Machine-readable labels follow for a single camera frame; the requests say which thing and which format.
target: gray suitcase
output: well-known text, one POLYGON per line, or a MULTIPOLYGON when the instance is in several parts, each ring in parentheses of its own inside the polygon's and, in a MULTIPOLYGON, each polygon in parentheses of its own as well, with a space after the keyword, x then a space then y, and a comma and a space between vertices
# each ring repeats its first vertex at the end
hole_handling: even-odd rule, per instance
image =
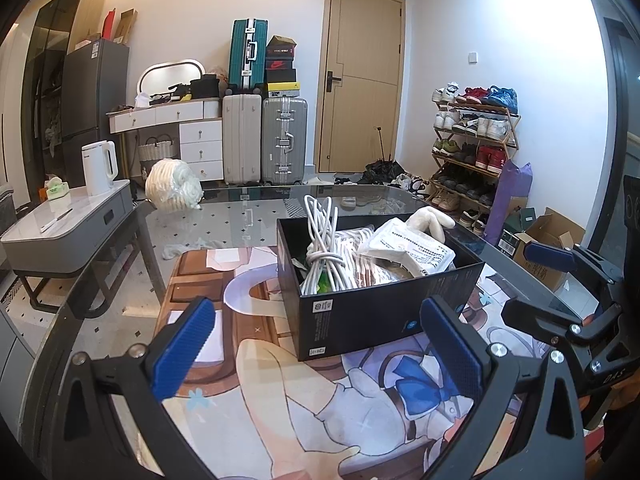
POLYGON ((305 173, 306 101, 276 97, 262 103, 262 181, 301 182, 305 173))
POLYGON ((259 95, 242 94, 222 99, 222 159, 227 184, 260 181, 259 95))

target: refrigerator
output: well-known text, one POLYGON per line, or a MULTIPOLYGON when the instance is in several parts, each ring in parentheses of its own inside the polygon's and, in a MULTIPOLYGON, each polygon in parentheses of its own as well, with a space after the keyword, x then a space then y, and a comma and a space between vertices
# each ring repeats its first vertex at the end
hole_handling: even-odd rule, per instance
POLYGON ((62 76, 62 153, 69 187, 84 186, 82 147, 98 140, 116 144, 118 178, 124 162, 107 113, 126 102, 129 47, 100 39, 66 56, 62 76))

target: white drawer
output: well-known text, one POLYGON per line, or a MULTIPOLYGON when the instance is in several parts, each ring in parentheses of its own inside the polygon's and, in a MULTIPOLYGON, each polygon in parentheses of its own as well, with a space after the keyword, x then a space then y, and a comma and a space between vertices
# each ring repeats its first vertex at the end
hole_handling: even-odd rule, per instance
POLYGON ((136 128, 145 128, 156 124, 156 109, 136 110, 113 118, 115 129, 111 132, 126 132, 127 130, 135 130, 136 128))
POLYGON ((214 160, 211 162, 191 162, 189 167, 200 180, 223 180, 225 177, 222 170, 221 160, 214 160))
POLYGON ((222 117, 222 102, 220 99, 204 101, 204 118, 216 119, 222 117))
POLYGON ((180 144, 203 140, 222 140, 222 121, 180 124, 180 144))
POLYGON ((190 142, 180 146, 180 158, 184 162, 209 162, 222 160, 222 141, 190 142))
POLYGON ((202 101, 161 105, 156 108, 156 124, 181 123, 202 118, 202 101))

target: blue gripper pad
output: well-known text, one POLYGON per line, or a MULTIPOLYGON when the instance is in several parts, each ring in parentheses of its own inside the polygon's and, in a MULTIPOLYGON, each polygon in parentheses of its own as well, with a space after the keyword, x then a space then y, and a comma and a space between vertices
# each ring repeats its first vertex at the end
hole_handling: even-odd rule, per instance
POLYGON ((213 330, 216 321, 213 302, 202 298, 189 313, 190 307, 176 320, 180 326, 154 364, 151 391, 158 401, 176 394, 213 330))
POLYGON ((420 324, 460 394, 478 402, 483 394, 482 365, 433 298, 422 302, 420 324))
POLYGON ((532 264, 539 264, 560 272, 575 270, 574 254, 566 249, 530 242, 524 247, 524 257, 532 264))

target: white kettle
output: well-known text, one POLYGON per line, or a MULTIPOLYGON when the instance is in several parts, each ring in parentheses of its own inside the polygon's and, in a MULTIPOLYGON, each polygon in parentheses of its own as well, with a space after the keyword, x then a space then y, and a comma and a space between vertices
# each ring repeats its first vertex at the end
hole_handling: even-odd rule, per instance
POLYGON ((111 190, 118 176, 116 146, 111 140, 100 140, 82 147, 84 181, 89 196, 100 195, 111 190))

